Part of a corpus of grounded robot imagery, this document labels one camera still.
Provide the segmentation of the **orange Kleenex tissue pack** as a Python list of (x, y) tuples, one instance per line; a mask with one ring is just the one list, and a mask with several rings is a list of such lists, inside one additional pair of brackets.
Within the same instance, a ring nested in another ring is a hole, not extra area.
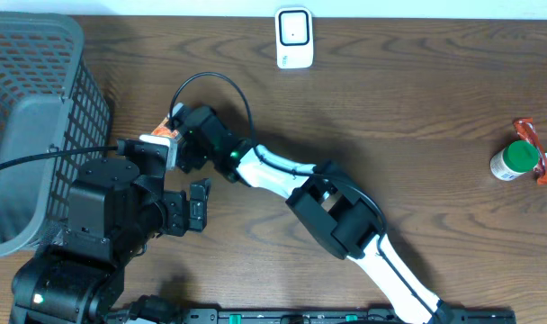
[(171, 130), (169, 128), (169, 119), (165, 117), (165, 119), (161, 121), (154, 130), (152, 130), (151, 135), (176, 139), (179, 136), (179, 131)]

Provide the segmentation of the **green cap bottle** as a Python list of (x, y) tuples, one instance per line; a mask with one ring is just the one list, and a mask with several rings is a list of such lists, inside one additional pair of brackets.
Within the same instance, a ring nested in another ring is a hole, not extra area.
[(489, 162), (492, 175), (502, 181), (512, 181), (534, 170), (537, 151), (526, 141), (518, 140), (503, 148)]

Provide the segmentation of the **orange chocolate bar wrapper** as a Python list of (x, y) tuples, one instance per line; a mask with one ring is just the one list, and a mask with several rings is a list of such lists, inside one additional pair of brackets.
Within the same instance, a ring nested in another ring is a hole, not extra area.
[(537, 151), (538, 162), (534, 167), (537, 184), (547, 185), (547, 157), (534, 126), (534, 120), (532, 118), (520, 118), (514, 120), (513, 125), (519, 138), (528, 142)]

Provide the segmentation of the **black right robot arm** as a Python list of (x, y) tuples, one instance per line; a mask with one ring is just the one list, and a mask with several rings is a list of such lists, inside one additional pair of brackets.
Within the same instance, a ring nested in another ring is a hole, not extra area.
[(401, 321), (453, 319), (450, 307), (401, 260), (381, 208), (338, 165), (294, 162), (229, 130), (184, 130), (181, 135), (183, 170), (211, 161), (223, 176), (281, 196), (320, 246), (365, 272)]

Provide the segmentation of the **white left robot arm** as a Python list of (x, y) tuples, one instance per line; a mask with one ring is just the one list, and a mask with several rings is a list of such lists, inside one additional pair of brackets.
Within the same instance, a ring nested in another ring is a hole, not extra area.
[(125, 268), (161, 235), (182, 237), (207, 224), (211, 182), (189, 192), (164, 188), (157, 157), (85, 163), (68, 197), (63, 243), (46, 247), (13, 279), (12, 323), (182, 323), (184, 312), (155, 295), (124, 310)]

